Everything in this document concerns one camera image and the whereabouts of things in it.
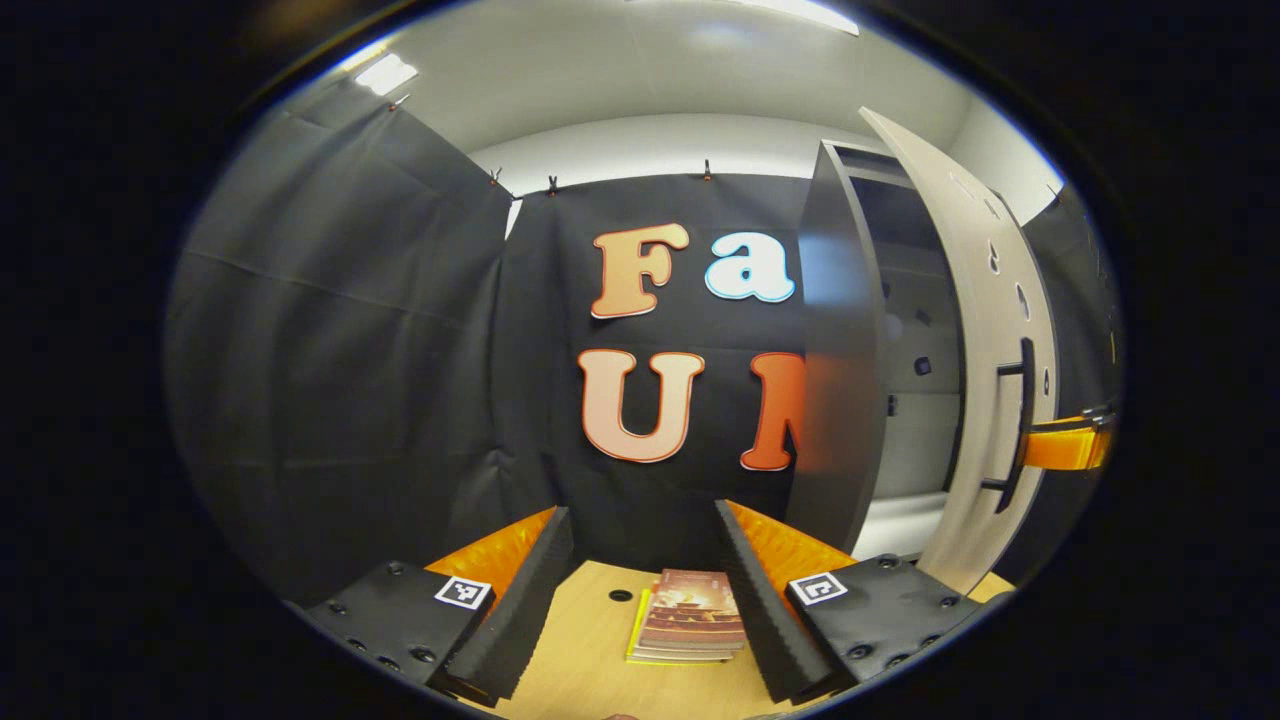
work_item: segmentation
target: ceiling light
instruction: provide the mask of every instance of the ceiling light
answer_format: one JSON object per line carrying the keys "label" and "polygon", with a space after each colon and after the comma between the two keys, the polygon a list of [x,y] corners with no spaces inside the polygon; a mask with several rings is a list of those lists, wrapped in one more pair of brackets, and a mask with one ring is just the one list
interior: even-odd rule
{"label": "ceiling light", "polygon": [[416,76],[417,69],[413,65],[406,65],[398,55],[388,53],[385,58],[369,65],[367,70],[356,76],[356,82],[378,95],[387,95]]}
{"label": "ceiling light", "polygon": [[338,69],[344,73],[349,73],[351,70],[365,64],[366,60],[372,60],[374,58],[376,58],[378,54],[381,53],[383,50],[387,50],[387,45],[383,42],[375,42],[372,45],[369,45],[364,50],[343,60],[342,64],[338,65]]}
{"label": "ceiling light", "polygon": [[810,0],[724,0],[727,3],[737,3],[739,5],[750,5],[753,8],[764,8],[767,10],[776,10],[778,13],[786,13],[797,18],[804,18],[806,20],[813,20],[815,23],[822,23],[829,28],[838,29],[841,32],[847,32],[849,35],[858,35],[858,24],[850,20],[845,15],[820,5]]}

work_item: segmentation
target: table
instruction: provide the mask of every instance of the table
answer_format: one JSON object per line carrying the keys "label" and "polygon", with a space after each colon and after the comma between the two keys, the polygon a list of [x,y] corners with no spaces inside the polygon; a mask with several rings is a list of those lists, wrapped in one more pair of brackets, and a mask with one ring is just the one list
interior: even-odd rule
{"label": "table", "polygon": [[[718,665],[625,662],[640,592],[655,579],[654,573],[582,564],[557,588],[513,697],[483,710],[509,720],[604,720],[613,714],[637,720],[744,720],[804,707],[769,700],[750,644]],[[1009,588],[988,575],[969,597],[984,602]],[[613,589],[630,591],[632,597],[609,600]]]}

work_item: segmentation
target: grey locker door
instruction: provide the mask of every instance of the grey locker door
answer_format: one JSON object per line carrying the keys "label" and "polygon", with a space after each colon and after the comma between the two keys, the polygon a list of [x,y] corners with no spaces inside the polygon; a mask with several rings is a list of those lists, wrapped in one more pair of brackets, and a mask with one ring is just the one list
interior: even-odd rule
{"label": "grey locker door", "polygon": [[1039,269],[998,195],[945,152],[867,108],[859,110],[897,155],[933,217],[955,279],[964,334],[965,402],[951,491],[918,566],[968,593],[1018,532],[1043,470],[1023,468],[1007,507],[987,480],[1011,480],[1024,404],[1021,374],[997,374],[1034,350],[1033,423],[1057,413],[1057,350]]}

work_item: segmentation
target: ceiling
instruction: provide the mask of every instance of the ceiling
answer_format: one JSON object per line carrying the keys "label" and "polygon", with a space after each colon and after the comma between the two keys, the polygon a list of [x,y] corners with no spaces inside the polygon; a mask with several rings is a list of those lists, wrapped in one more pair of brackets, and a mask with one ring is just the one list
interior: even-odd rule
{"label": "ceiling", "polygon": [[410,94],[402,108],[465,152],[668,113],[870,136],[863,105],[946,149],[973,99],[865,27],[854,37],[723,0],[476,0],[404,28],[390,50],[420,72],[390,96]]}

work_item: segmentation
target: stack of books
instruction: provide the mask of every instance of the stack of books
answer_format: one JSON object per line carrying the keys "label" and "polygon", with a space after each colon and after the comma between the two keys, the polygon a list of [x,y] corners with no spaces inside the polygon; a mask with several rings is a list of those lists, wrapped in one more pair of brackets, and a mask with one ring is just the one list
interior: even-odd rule
{"label": "stack of books", "polygon": [[742,616],[724,573],[663,570],[640,593],[626,661],[643,665],[723,662],[746,646]]}

